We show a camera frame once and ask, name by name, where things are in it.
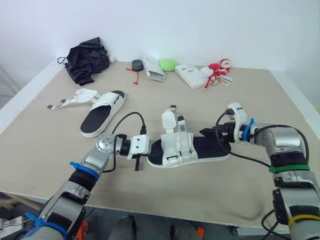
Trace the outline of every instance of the yellow cable tie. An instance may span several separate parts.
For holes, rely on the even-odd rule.
[[[311,214],[301,214],[301,215],[294,216],[289,220],[288,227],[290,228],[290,226],[299,219],[312,219],[312,220],[320,221],[320,216],[311,215]]]

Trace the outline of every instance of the white slipper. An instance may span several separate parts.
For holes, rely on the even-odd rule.
[[[188,164],[207,163],[226,160],[227,154],[217,142],[217,138],[194,136],[187,132],[186,120],[183,116],[178,117],[176,122],[175,105],[162,114],[162,126],[166,134],[151,146],[148,163],[155,168],[175,168]],[[229,143],[223,143],[230,151]]]
[[[81,88],[70,99],[63,99],[61,104],[49,105],[47,108],[59,109],[71,103],[89,101],[93,102],[93,105],[82,122],[80,131],[83,136],[93,138],[104,131],[110,120],[126,101],[126,95],[119,90],[98,94],[97,91]]]

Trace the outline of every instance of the green cable tie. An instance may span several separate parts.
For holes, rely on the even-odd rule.
[[[288,165],[288,166],[278,166],[278,167],[270,167],[269,172],[270,173],[278,173],[283,171],[292,171],[292,170],[310,170],[310,167],[308,165]]]

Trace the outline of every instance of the folded black umbrella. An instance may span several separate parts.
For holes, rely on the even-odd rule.
[[[101,45],[100,38],[96,37],[80,43],[70,49],[68,56],[59,57],[68,60],[64,67],[72,80],[80,86],[93,83],[91,74],[99,74],[109,67],[109,57],[105,47]]]

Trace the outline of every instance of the table surface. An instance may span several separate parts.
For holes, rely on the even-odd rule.
[[[152,140],[165,131],[161,115],[176,105],[176,116],[184,115],[188,132],[212,127],[228,104],[239,102],[248,118],[257,123],[291,125],[308,139],[310,166],[319,181],[320,142],[276,79],[268,70],[232,68],[234,82],[210,88],[190,89],[175,73],[166,73],[166,82],[127,71],[131,64],[116,62],[100,74],[87,89],[106,93],[121,90],[126,102],[105,131],[129,112],[140,112]],[[47,105],[69,98],[80,87],[61,70],[37,97],[0,135],[0,191],[50,198],[95,145],[95,138],[83,137],[80,125],[90,103],[71,104],[57,110]],[[138,135],[141,123],[130,116],[118,133]],[[269,162],[265,149],[248,143],[232,144],[232,151]],[[140,171],[134,160],[117,158],[116,171],[105,173],[91,192],[88,205],[166,217],[236,226],[260,226],[262,216],[273,208],[271,173],[265,166],[231,156],[228,160],[190,164],[177,168],[151,167],[141,158]]]

